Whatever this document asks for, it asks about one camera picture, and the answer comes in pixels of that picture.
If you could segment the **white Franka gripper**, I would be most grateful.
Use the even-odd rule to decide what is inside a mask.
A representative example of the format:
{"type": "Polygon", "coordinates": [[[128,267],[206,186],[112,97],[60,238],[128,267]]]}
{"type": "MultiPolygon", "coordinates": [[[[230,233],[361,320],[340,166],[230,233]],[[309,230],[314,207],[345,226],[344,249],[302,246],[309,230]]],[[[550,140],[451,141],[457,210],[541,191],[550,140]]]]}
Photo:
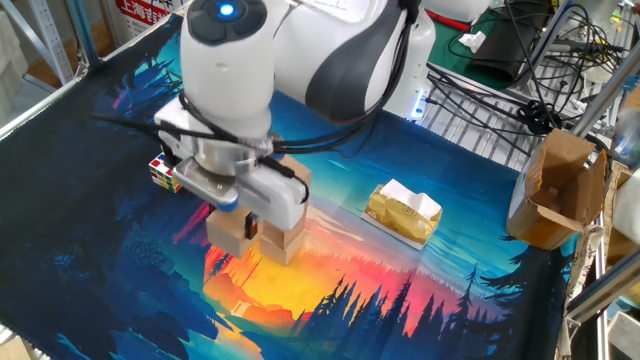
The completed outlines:
{"type": "Polygon", "coordinates": [[[220,210],[253,212],[245,217],[247,240],[258,233],[258,217],[281,230],[301,219],[308,187],[271,157],[268,104],[219,117],[189,111],[176,97],[156,112],[154,123],[165,152],[176,157],[172,168],[180,185],[220,210]]]}

